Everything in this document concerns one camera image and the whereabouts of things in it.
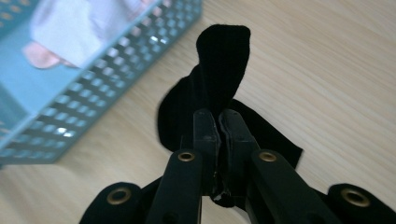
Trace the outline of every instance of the light wood tabletop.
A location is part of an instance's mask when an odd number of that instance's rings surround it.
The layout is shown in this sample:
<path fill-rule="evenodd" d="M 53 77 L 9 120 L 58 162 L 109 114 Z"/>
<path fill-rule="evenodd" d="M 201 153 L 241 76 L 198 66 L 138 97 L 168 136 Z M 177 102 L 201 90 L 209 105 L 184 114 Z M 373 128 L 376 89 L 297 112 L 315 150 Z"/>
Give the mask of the light wood tabletop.
<path fill-rule="evenodd" d="M 396 209 L 396 1 L 205 0 L 203 17 L 60 160 L 0 171 L 0 223 L 78 223 L 106 186 L 161 176 L 170 152 L 157 106 L 215 23 L 250 28 L 235 98 L 304 149 L 298 174 L 322 192 L 360 186 Z M 202 223 L 249 221 L 204 198 Z"/>

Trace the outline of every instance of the folded black cloth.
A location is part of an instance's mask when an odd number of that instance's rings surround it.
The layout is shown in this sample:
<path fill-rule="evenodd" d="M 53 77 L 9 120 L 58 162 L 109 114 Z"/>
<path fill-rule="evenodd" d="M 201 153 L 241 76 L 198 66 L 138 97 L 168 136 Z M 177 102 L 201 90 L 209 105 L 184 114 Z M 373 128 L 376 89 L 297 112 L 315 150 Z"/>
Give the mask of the folded black cloth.
<path fill-rule="evenodd" d="M 211 111 L 215 120 L 225 108 L 241 114 L 261 148 L 278 151 L 296 167 L 302 150 L 258 113 L 233 99 L 248 64 L 250 30 L 245 26 L 212 25 L 196 42 L 199 64 L 163 98 L 158 110 L 158 134 L 171 151 L 192 146 L 193 113 Z"/>

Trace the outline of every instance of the white cloth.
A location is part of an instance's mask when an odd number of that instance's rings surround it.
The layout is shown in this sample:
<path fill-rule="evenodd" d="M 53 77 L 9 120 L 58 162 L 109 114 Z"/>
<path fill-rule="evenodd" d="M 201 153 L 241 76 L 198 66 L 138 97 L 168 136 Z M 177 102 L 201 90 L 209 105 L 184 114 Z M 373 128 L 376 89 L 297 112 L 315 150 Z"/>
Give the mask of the white cloth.
<path fill-rule="evenodd" d="M 31 37 L 60 58 L 81 67 L 129 21 L 141 0 L 40 0 Z"/>

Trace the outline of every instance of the laundry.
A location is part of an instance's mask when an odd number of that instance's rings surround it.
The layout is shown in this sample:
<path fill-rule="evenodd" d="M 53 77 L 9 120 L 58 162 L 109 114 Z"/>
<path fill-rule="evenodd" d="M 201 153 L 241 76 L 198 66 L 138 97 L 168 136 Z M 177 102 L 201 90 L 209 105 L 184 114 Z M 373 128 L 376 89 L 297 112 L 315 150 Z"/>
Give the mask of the laundry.
<path fill-rule="evenodd" d="M 23 53 L 37 68 L 82 67 L 140 15 L 152 0 L 41 0 Z"/>

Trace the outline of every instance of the laundry basket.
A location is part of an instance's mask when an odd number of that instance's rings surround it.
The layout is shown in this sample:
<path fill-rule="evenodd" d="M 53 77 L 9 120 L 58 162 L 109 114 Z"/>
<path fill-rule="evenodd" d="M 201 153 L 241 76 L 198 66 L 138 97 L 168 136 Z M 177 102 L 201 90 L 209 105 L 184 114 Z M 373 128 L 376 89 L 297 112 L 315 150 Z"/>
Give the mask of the laundry basket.
<path fill-rule="evenodd" d="M 202 12 L 202 0 L 155 1 L 82 68 L 40 70 L 21 53 L 37 2 L 0 1 L 0 164 L 59 159 Z"/>

